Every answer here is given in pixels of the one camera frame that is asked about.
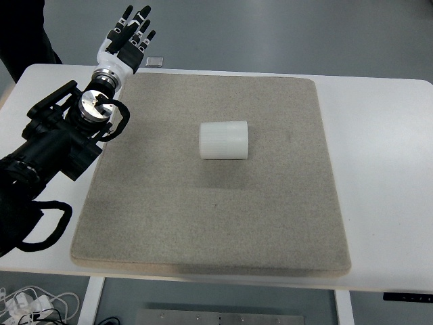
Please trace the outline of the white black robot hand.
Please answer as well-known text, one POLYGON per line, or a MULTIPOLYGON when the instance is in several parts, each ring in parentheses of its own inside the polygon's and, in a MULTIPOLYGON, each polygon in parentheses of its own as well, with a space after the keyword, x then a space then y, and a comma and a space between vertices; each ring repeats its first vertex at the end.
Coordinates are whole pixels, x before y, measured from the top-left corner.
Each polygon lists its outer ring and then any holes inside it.
POLYGON ((117 65, 128 73, 137 72, 145 50, 155 37, 156 31, 147 32, 151 7, 146 5, 132 18, 133 6, 129 5, 101 44, 97 53, 99 65, 117 65))

